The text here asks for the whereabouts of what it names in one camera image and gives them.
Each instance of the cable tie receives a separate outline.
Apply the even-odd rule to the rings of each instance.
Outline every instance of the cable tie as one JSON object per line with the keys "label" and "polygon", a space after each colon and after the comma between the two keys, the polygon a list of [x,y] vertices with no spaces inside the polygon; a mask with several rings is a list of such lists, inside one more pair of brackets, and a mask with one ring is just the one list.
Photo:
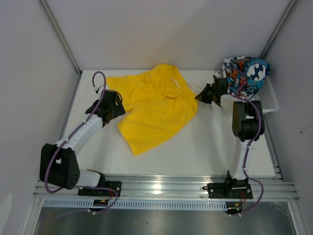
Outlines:
{"label": "cable tie", "polygon": [[99,92],[99,87],[97,87],[97,86],[95,86],[94,88],[93,88],[93,90],[96,92],[96,94],[98,94],[98,92]]}

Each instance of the black mounting bracket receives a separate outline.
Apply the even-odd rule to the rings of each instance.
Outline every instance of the black mounting bracket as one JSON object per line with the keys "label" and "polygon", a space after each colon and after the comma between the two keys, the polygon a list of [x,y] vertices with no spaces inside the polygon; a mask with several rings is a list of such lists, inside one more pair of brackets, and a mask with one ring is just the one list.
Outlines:
{"label": "black mounting bracket", "polygon": [[230,176],[227,171],[227,176],[224,183],[208,183],[202,189],[207,190],[209,198],[214,199],[242,199],[242,193],[246,199],[252,199],[253,194],[251,185],[248,183],[248,179],[237,180]]}
{"label": "black mounting bracket", "polygon": [[[105,174],[97,172],[100,174],[100,180],[96,188],[110,188],[117,192],[117,196],[121,196],[122,182],[121,181],[106,181]],[[110,194],[108,190],[101,189],[89,189],[89,188],[79,188],[78,196],[92,196],[92,197],[115,197],[114,193]]]}

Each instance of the metal frame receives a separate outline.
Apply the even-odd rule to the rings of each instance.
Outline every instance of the metal frame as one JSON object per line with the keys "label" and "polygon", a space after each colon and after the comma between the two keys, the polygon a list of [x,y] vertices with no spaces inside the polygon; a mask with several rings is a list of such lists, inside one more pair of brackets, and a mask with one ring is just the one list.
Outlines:
{"label": "metal frame", "polygon": [[75,71],[77,72],[77,74],[80,76],[82,71],[80,70],[76,59],[67,43],[66,38],[63,35],[63,32],[61,30],[61,28],[58,25],[57,20],[55,19],[53,12],[50,9],[50,6],[48,4],[48,2],[46,0],[38,0],[39,5],[41,6],[45,16],[47,17],[47,20],[49,21],[55,36],[58,38],[60,45],[62,46],[65,54],[67,55],[68,59],[70,60],[70,62],[73,65],[73,68],[75,69]]}
{"label": "metal frame", "polygon": [[[76,84],[75,93],[67,114],[67,119],[62,129],[61,136],[63,136],[71,108],[77,93],[78,85],[81,77],[81,70],[74,58],[73,53],[47,3],[46,0],[38,0],[40,6],[45,13],[47,20],[50,22],[59,42],[64,49],[66,55],[71,61],[75,71],[79,75],[79,79]],[[276,41],[279,33],[281,32],[283,26],[286,24],[287,19],[292,14],[299,0],[290,0],[285,12],[283,13],[279,23],[277,24],[273,34],[269,38],[265,48],[263,49],[260,58],[265,58],[272,45]],[[275,178],[262,178],[261,182],[264,184],[265,192],[262,201],[271,202],[288,202],[294,226],[296,228],[297,234],[306,235],[306,228],[304,226],[303,218],[299,209],[299,198],[296,193],[295,185],[290,182],[285,182],[283,175],[279,169],[278,159],[276,151],[270,136],[270,131],[266,125],[266,141],[268,144],[269,152],[273,161],[273,166],[275,169]],[[224,179],[222,177],[212,177],[212,176],[138,176],[138,175],[106,175],[107,180],[119,180],[122,181],[122,192],[121,197],[118,202],[132,201],[132,200],[144,200],[144,201],[180,201],[184,203],[189,202],[209,202],[208,193],[202,190],[202,186],[211,182],[222,182]],[[256,201],[260,195],[260,187],[258,184],[251,182],[252,191],[254,193],[254,199],[251,201]],[[53,198],[67,198],[67,199],[77,199],[78,188],[73,190],[62,190],[57,194],[53,195]],[[24,234],[33,234],[35,232],[35,227],[37,220],[43,206],[43,203],[47,197],[50,197],[45,190],[43,182],[38,182],[34,191],[34,201],[33,207],[30,212],[28,224],[25,228]],[[79,197],[80,199],[94,199],[90,197]],[[229,200],[218,200],[212,199],[212,201],[225,202]]]}
{"label": "metal frame", "polygon": [[273,46],[274,42],[276,41],[279,33],[283,29],[283,27],[286,25],[287,20],[289,19],[292,12],[295,10],[297,4],[299,3],[299,0],[290,0],[288,3],[288,6],[286,7],[282,17],[280,18],[277,26],[275,27],[272,35],[270,36],[268,42],[266,43],[261,55],[259,56],[261,59],[264,59],[266,55],[268,54],[269,50]]}

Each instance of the white wall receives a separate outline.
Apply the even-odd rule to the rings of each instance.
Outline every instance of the white wall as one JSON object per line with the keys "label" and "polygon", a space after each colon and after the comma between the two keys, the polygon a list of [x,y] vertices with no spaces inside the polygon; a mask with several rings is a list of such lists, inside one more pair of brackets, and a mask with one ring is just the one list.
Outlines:
{"label": "white wall", "polygon": [[279,101],[268,114],[279,163],[294,181],[313,233],[313,1],[301,0],[266,60]]}
{"label": "white wall", "polygon": [[8,193],[13,196],[3,235],[22,233],[39,177],[41,147],[58,138],[76,81],[37,1],[2,0],[0,205]]}
{"label": "white wall", "polygon": [[81,69],[259,56],[289,0],[48,0]]}

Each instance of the vented panel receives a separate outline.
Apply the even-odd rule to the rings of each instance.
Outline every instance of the vented panel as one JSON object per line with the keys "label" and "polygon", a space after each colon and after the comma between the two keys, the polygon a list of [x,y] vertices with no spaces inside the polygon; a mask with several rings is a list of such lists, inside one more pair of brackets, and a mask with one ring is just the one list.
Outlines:
{"label": "vented panel", "polygon": [[[94,207],[92,199],[59,199],[45,200],[44,207],[62,208],[101,208]],[[154,200],[118,200],[112,207],[115,209],[141,210],[192,210],[192,211],[225,211],[225,202],[207,201],[154,201]]]}

